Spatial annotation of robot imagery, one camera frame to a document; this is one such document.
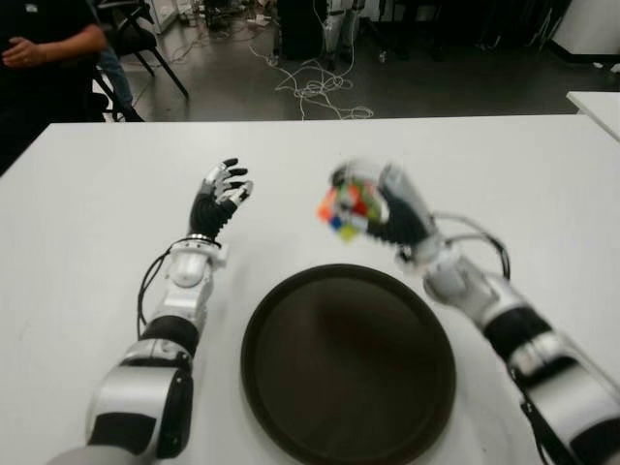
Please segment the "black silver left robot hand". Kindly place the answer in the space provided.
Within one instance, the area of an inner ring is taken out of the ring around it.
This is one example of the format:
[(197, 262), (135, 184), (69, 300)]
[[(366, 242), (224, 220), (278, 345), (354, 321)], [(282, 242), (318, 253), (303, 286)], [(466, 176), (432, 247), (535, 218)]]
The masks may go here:
[(246, 202), (254, 184), (246, 179), (248, 170), (238, 165), (237, 158), (217, 164), (202, 180), (195, 195), (189, 217), (189, 235), (201, 235), (214, 241)]

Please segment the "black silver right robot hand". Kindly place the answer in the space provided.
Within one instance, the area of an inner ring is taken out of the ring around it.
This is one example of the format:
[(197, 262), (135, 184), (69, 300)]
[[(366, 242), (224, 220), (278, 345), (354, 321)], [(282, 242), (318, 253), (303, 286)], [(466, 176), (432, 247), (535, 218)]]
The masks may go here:
[(343, 240), (365, 234), (396, 247), (405, 263), (423, 263), (441, 245), (424, 199), (395, 164), (344, 163), (330, 176), (326, 200), (326, 221)]

